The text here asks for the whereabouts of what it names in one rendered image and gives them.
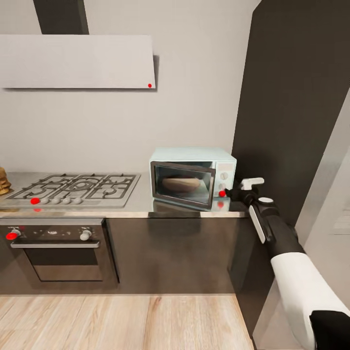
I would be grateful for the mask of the microwave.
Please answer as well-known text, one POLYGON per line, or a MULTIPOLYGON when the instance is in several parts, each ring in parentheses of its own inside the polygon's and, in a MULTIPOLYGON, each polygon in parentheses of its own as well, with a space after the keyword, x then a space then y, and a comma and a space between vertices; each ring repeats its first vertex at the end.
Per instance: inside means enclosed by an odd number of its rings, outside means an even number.
POLYGON ((150 160, 152 197, 211 210, 233 189, 237 159, 221 147, 156 147, 150 160))

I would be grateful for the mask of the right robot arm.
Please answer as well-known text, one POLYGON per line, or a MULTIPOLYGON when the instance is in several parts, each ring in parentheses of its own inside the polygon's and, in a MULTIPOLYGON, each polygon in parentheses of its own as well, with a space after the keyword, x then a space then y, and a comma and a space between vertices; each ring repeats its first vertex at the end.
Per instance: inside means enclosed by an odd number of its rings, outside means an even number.
POLYGON ((273 199, 244 178, 243 186, 225 189, 226 197, 249 207, 262 245, 267 247, 290 329, 304 350, 350 350, 350 310, 325 282, 299 243, 298 233, 280 216, 273 199))

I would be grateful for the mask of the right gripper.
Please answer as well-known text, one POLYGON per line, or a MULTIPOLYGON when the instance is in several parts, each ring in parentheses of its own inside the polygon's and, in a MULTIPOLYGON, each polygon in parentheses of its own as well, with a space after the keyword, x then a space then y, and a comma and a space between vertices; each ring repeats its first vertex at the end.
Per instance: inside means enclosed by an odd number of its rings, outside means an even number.
POLYGON ((225 192, 226 192, 226 197, 231 197, 231 200, 233 202, 239 202, 241 201, 244 205, 245 204, 245 198, 248 196, 248 194, 250 193, 254 193, 254 194, 258 194, 258 188, 256 187, 253 187, 251 188, 251 190, 242 190, 240 188, 237 188, 237 189, 225 189, 225 192))

